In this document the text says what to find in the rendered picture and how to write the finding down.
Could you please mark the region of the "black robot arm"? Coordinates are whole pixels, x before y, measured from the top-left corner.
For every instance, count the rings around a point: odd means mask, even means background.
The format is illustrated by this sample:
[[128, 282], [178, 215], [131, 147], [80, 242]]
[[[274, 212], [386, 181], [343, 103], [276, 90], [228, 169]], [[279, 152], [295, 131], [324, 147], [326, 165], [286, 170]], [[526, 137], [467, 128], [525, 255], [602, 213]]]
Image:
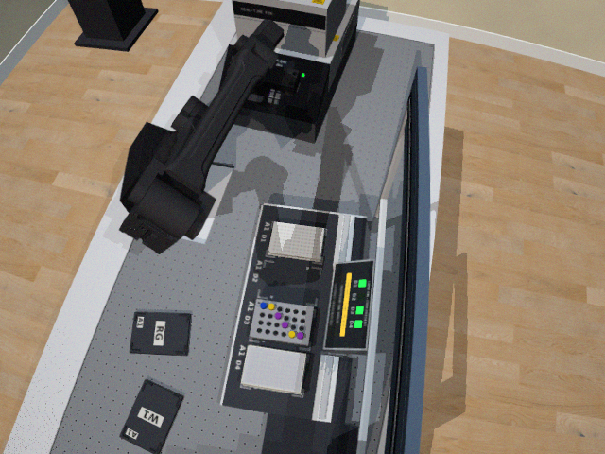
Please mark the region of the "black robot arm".
[[142, 236], [142, 244], [157, 254], [183, 236], [193, 240], [199, 234], [216, 202], [204, 191], [209, 169], [250, 94], [265, 96], [269, 85], [288, 96], [299, 90], [300, 71], [275, 66], [274, 50], [284, 36], [275, 22], [263, 20], [249, 38], [239, 38], [209, 107], [192, 95], [170, 126], [177, 132], [164, 135], [127, 198], [135, 205], [120, 232]]

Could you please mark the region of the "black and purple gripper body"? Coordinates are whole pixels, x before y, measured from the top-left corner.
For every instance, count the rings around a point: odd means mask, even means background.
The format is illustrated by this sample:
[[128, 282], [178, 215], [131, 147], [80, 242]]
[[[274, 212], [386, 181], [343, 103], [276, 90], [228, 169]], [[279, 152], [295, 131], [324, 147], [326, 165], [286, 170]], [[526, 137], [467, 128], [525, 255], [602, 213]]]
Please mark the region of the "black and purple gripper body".
[[265, 106], [266, 102], [267, 102], [267, 99], [268, 99], [268, 95], [269, 95], [270, 89], [271, 88], [270, 88], [270, 85], [269, 85], [267, 94], [265, 96], [260, 96], [260, 95], [256, 95], [256, 94], [250, 94], [250, 96], [249, 96], [249, 98], [248, 98], [247, 101], [254, 102], [255, 104], [259, 104], [261, 106]]

